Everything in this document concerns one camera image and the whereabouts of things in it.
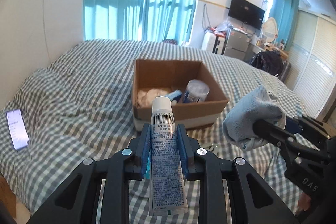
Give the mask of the right human hand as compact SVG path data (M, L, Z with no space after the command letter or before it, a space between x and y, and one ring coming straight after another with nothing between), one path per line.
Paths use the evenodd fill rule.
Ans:
M298 200L297 212L307 211L310 208L311 198L306 194L302 193L301 197Z

